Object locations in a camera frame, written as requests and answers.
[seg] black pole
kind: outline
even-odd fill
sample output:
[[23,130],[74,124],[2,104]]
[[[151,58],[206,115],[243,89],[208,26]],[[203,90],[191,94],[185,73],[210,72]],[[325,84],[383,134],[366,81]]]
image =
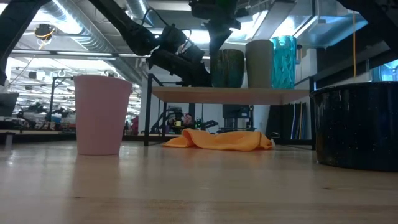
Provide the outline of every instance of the black pole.
[[[310,76],[310,93],[315,91],[315,81],[313,76]],[[315,105],[313,99],[310,99],[310,117],[311,117],[311,143],[312,150],[316,150],[317,134],[315,132]]]
[[145,111],[145,131],[144,131],[144,146],[149,145],[149,125],[150,125],[150,100],[152,98],[152,79],[154,74],[148,74],[147,87],[147,107]]
[[157,117],[160,117],[160,99],[157,99]]
[[192,119],[195,120],[196,116],[195,116],[195,107],[196,107],[196,103],[190,103],[189,107],[188,107],[188,113],[192,116]]
[[164,138],[164,136],[166,135],[166,109],[167,109],[167,103],[163,102],[163,119],[162,119],[162,137]]
[[203,104],[201,104],[201,121],[203,122]]
[[55,90],[55,81],[58,77],[52,77],[52,86],[51,86],[51,99],[50,99],[50,111],[47,113],[47,121],[51,122],[51,114],[52,114],[52,107],[54,103],[54,90]]
[[286,140],[286,139],[292,139],[291,136],[289,136],[289,138],[286,138],[285,134],[284,134],[284,110],[286,107],[285,105],[279,105],[278,106],[280,108],[280,117],[279,117],[279,125],[280,125],[280,129],[279,129],[279,137],[282,140]]

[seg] dark speckled container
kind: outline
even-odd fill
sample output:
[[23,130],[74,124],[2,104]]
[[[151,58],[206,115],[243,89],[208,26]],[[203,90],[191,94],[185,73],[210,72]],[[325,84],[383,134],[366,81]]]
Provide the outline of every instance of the dark speckled container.
[[368,82],[311,93],[319,163],[398,171],[398,82]]

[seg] pink paper cup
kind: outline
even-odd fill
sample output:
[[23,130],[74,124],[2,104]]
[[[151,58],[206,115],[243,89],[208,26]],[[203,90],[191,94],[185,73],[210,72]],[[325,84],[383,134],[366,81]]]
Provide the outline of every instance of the pink paper cup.
[[78,153],[119,154],[132,84],[100,75],[80,75],[73,80]]

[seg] wooden shelf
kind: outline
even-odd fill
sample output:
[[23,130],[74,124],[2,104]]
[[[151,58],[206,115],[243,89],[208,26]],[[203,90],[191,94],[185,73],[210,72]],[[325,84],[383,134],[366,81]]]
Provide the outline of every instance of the wooden shelf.
[[308,90],[263,88],[153,87],[152,93],[169,103],[284,105],[309,95]]

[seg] orange cloth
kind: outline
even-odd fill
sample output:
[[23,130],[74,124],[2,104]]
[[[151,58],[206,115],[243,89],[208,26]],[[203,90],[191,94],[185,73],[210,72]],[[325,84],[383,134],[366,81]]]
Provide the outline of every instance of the orange cloth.
[[182,135],[173,138],[164,147],[199,147],[202,149],[251,151],[272,149],[272,143],[260,132],[233,131],[223,134],[210,134],[206,131],[184,129]]

